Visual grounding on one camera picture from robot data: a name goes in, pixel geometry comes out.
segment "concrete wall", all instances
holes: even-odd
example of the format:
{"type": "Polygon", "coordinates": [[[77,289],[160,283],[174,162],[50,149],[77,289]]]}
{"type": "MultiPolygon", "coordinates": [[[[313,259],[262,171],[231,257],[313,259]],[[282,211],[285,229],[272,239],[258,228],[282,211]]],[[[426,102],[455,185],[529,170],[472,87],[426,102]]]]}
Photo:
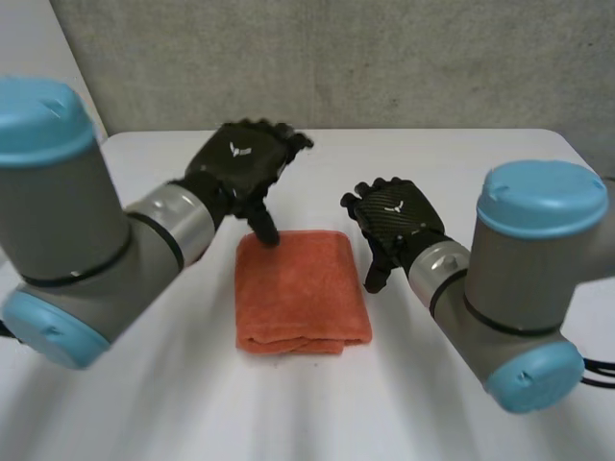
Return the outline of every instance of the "concrete wall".
{"type": "Polygon", "coordinates": [[[612,0],[52,0],[110,133],[536,127],[615,174],[612,0]]]}
{"type": "Polygon", "coordinates": [[[36,76],[70,85],[107,137],[49,0],[0,0],[0,77],[36,76]]]}

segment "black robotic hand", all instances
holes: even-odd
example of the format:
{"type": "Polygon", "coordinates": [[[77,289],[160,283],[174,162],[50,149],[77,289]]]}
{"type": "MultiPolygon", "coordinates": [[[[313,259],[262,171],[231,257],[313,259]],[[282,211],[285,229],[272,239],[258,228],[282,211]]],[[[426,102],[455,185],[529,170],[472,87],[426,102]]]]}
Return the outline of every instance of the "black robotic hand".
{"type": "Polygon", "coordinates": [[[360,182],[359,197],[347,193],[341,205],[358,222],[373,261],[365,278],[365,289],[378,293],[391,270],[404,267],[406,273],[420,253],[434,243],[449,240],[444,224],[429,200],[414,182],[377,178],[372,186],[360,182]]]}
{"type": "Polygon", "coordinates": [[[216,227],[226,214],[234,214],[248,220],[260,241],[277,245],[280,236],[263,199],[286,165],[312,146],[284,123],[227,123],[192,159],[182,185],[209,194],[205,205],[214,209],[216,227]]]}

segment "folded towel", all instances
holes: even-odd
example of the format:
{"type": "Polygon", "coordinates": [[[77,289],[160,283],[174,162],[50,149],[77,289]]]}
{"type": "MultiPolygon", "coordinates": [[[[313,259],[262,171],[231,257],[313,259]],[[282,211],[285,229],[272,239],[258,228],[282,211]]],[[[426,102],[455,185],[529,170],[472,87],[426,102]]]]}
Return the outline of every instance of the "folded towel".
{"type": "Polygon", "coordinates": [[[341,353],[369,343],[372,328],[348,237],[281,232],[277,248],[253,234],[237,248],[237,346],[251,353],[341,353]]]}

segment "logo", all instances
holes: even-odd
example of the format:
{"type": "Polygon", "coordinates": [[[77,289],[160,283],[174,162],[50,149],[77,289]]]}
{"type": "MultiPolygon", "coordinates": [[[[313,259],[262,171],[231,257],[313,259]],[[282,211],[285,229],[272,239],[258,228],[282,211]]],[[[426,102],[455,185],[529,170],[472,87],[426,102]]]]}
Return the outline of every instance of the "logo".
{"type": "Polygon", "coordinates": [[[404,201],[403,201],[403,200],[401,200],[399,205],[394,206],[394,207],[392,207],[392,208],[387,208],[387,207],[385,206],[385,207],[384,207],[384,209],[385,209],[386,211],[397,211],[398,213],[401,213],[401,212],[402,212],[402,207],[403,207],[403,206],[404,206],[404,201]]]}
{"type": "Polygon", "coordinates": [[[248,154],[252,154],[252,148],[251,147],[249,147],[248,149],[238,149],[238,148],[234,147],[232,142],[231,142],[230,146],[231,146],[231,152],[233,153],[233,157],[247,156],[248,154]]]}

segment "table surface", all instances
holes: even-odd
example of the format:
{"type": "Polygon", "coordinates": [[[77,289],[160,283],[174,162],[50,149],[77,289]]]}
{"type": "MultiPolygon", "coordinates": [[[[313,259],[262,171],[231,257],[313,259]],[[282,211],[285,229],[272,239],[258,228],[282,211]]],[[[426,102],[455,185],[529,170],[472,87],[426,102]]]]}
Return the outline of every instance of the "table surface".
{"type": "MultiPolygon", "coordinates": [[[[521,158],[584,164],[542,130],[312,131],[269,194],[281,230],[351,239],[361,276],[370,254],[338,202],[377,176],[414,180],[469,246],[487,171],[521,158]]],[[[122,133],[103,146],[124,204],[182,174],[210,132],[122,133]]],[[[234,345],[234,251],[248,232],[227,219],[182,274],[86,372],[0,339],[0,452],[45,460],[606,460],[615,456],[615,393],[580,385],[540,413],[504,413],[482,391],[411,293],[401,271],[365,294],[369,346],[340,356],[250,356],[234,345]]],[[[1,295],[17,283],[0,270],[1,295]]],[[[613,359],[613,280],[583,285],[564,333],[613,359]]]]}

